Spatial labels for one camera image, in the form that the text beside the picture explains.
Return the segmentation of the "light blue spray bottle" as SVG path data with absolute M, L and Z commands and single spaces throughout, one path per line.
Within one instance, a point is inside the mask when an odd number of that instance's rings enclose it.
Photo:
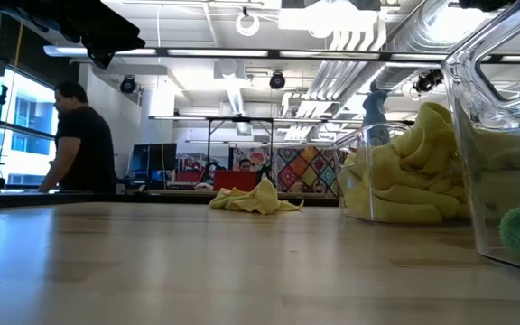
M 370 93 L 363 102 L 366 113 L 363 120 L 363 128 L 367 135 L 369 145 L 379 146 L 390 141 L 385 117 L 385 101 L 387 94 L 383 90 L 375 90 Z

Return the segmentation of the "black computer monitor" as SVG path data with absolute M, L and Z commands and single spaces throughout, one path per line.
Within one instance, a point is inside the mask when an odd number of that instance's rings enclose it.
M 152 179 L 157 172 L 176 169 L 177 144 L 135 144 L 129 163 L 133 174 Z

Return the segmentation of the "colourful patchwork quilt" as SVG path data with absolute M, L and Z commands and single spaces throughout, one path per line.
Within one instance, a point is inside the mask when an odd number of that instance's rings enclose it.
M 238 171 L 244 160 L 250 170 L 268 175 L 275 188 L 288 193 L 338 195 L 336 152 L 317 146 L 230 147 L 230 169 Z

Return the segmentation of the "black background table frame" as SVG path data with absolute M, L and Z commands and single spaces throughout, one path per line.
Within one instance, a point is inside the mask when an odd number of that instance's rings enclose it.
M 270 181 L 273 181 L 272 171 L 274 167 L 274 119 L 272 117 L 258 117 L 258 116 L 206 116 L 205 119 L 208 121 L 208 131 L 207 131 L 207 164 L 206 170 L 210 165 L 210 146 L 211 146 L 211 136 L 215 133 L 215 131 L 223 125 L 225 122 L 232 123 L 247 123 L 247 124 L 258 124 L 261 126 L 269 136 L 269 162 L 261 168 L 258 172 L 260 174 L 260 178 L 267 178 Z

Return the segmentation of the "clear plastic basket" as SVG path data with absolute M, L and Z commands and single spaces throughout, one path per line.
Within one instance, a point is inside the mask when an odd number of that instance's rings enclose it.
M 520 268 L 520 254 L 499 233 L 504 215 L 520 208 L 520 64 L 481 62 L 495 53 L 520 54 L 520 0 L 442 64 L 476 248 Z
M 337 176 L 344 212 L 386 224 L 441 224 L 469 217 L 446 123 L 367 126 Z

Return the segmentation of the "white LED light bar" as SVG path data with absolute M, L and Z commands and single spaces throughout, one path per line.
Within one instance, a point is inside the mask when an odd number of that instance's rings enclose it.
M 81 47 L 43 46 L 50 57 L 85 57 L 88 50 Z M 141 58 L 238 58 L 268 60 L 353 60 L 353 61 L 401 61 L 437 63 L 449 55 L 440 52 L 390 52 L 390 51 L 314 51 L 314 50 L 245 50 L 218 48 L 143 48 L 130 51 L 118 51 L 117 57 Z M 495 53 L 481 59 L 486 64 L 520 64 L 520 54 Z

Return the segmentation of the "yellow microfiber towel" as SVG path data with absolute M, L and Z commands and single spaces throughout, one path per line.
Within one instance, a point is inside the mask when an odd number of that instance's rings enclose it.
M 441 224 L 470 217 L 467 205 L 450 197 L 393 202 L 365 193 L 347 196 L 344 203 L 349 216 L 378 223 Z
M 412 128 L 396 137 L 392 145 L 416 170 L 430 175 L 447 172 L 457 151 L 449 109 L 434 102 L 421 104 Z
M 343 197 L 367 194 L 393 202 L 450 197 L 466 204 L 466 194 L 458 174 L 423 173 L 406 164 L 391 144 L 372 146 L 350 154 L 337 182 Z
M 275 186 L 267 179 L 262 179 L 251 191 L 243 191 L 234 187 L 222 188 L 209 203 L 211 209 L 225 209 L 248 213 L 272 215 L 276 212 L 299 211 L 304 200 L 295 205 L 288 200 L 280 200 Z

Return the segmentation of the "silver ventilation duct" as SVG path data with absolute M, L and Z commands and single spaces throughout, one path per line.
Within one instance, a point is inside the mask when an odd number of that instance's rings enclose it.
M 412 16 L 391 34 L 384 50 L 450 52 L 494 14 L 460 8 L 460 0 L 424 0 Z

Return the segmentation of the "red panel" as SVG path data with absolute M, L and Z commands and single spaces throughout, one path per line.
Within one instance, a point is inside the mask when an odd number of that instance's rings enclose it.
M 236 188 L 241 191 L 251 191 L 256 186 L 256 172 L 241 172 L 218 170 L 214 174 L 213 190 L 231 190 Z

